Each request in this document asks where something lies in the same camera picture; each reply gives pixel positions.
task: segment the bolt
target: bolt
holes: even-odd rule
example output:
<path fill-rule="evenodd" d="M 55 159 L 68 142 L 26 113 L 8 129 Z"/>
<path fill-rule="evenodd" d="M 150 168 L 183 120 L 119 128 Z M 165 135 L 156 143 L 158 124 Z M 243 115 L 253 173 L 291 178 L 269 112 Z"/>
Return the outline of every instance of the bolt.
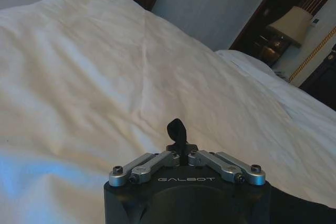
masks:
<path fill-rule="evenodd" d="M 123 172 L 123 170 L 122 170 L 122 166 L 120 166 L 120 165 L 117 165 L 117 166 L 115 166 L 114 168 L 113 168 L 113 174 L 114 175 L 120 175 L 120 174 L 122 174 L 122 172 Z"/>
<path fill-rule="evenodd" d="M 245 182 L 245 178 L 242 173 L 236 173 L 234 181 L 236 184 L 242 184 Z"/>
<path fill-rule="evenodd" d="M 132 184 L 138 184 L 139 183 L 139 177 L 138 175 L 136 174 L 132 174 L 129 178 L 129 181 L 132 183 Z"/>
<path fill-rule="evenodd" d="M 251 172 L 261 173 L 261 166 L 260 165 L 251 165 Z"/>

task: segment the white bedsheet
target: white bedsheet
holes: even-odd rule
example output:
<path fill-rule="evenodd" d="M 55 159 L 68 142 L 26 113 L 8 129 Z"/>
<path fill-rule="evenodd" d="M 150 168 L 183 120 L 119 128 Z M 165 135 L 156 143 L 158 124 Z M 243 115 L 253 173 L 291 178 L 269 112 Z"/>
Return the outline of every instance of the white bedsheet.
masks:
<path fill-rule="evenodd" d="M 174 118 L 200 149 L 336 207 L 336 113 L 132 0 L 1 11 L 0 108 L 2 223 L 104 223 L 108 172 L 164 150 Z"/>

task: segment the white duvet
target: white duvet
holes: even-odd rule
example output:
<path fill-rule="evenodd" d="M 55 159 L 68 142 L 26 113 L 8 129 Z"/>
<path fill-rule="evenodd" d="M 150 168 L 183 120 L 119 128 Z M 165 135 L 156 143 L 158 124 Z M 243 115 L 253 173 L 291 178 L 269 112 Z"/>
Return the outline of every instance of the white duvet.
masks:
<path fill-rule="evenodd" d="M 174 118 L 200 149 L 336 207 L 336 113 L 219 54 L 132 0 L 1 11 L 1 223 L 104 223 L 108 172 L 163 151 Z"/>

